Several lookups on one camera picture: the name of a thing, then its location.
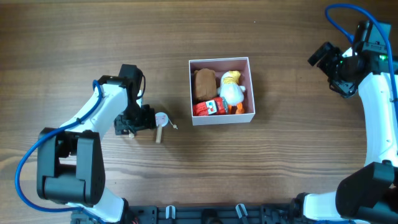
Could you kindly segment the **pink cardboard box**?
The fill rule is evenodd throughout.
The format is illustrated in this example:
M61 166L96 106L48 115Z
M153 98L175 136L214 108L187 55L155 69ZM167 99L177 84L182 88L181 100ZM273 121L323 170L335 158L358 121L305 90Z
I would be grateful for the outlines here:
M252 89L251 69L248 57L232 57L232 58L211 58L189 60L189 79L190 79L190 103L191 107L194 105L193 99L193 76L195 70L209 68L215 71L217 86L220 85L222 75L230 70L237 70L241 73L239 84L246 88L244 92L243 108L244 114L229 114L229 115L209 115L209 116L194 116L193 109L192 125L211 125L211 124L233 124L233 123L250 123L256 114L256 107L254 102L254 93Z

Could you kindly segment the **white plush duck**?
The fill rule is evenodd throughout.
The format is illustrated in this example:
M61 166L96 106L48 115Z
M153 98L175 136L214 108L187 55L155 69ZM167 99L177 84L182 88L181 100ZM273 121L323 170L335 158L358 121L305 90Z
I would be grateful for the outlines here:
M239 85L240 76L241 73L237 70L224 73L220 80L220 87L217 89L218 95L226 101L229 114L233 112L233 107L236 107L235 114L245 112L243 101L246 87Z

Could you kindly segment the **red toy fire truck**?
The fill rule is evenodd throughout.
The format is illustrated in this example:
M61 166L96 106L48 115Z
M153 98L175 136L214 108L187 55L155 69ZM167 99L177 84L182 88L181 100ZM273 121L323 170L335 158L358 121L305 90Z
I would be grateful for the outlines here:
M228 114L228 105L223 97L216 97L193 105L194 116L211 116Z

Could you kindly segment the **brown plush toy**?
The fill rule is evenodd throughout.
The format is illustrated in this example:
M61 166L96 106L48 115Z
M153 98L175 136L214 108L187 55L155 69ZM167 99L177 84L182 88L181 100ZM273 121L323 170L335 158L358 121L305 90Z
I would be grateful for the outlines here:
M193 96L195 101L208 101L217 96L215 71L208 68L195 70Z

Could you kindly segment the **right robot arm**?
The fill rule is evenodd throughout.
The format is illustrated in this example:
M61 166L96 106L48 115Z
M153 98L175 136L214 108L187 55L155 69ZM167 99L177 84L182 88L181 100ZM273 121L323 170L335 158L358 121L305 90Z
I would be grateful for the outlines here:
M334 192L297 195L292 222L397 223L397 109L389 74L387 44L371 21L358 24L351 48L325 42L308 59L327 77L331 90L357 93L364 108L367 149L363 168Z

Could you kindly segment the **white rattle drum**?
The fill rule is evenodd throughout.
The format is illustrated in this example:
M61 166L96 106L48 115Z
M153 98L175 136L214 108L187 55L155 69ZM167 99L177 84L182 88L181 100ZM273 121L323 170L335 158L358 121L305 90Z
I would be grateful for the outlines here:
M177 125L173 124L168 115L164 112L158 112L155 114L155 122L157 127L155 142L157 144L160 144L162 141L162 130L166 125L170 123L174 129L178 129Z

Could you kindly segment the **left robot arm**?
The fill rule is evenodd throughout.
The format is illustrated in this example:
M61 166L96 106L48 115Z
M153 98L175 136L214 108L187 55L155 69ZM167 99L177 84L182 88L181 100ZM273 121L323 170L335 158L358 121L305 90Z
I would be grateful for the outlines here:
M118 76L102 76L94 93L60 129L44 128L48 137L37 149L37 194L41 199L77 208L101 223L138 223L126 199L105 187L101 139L110 127L117 135L155 128L155 111L142 104L143 72L123 64Z

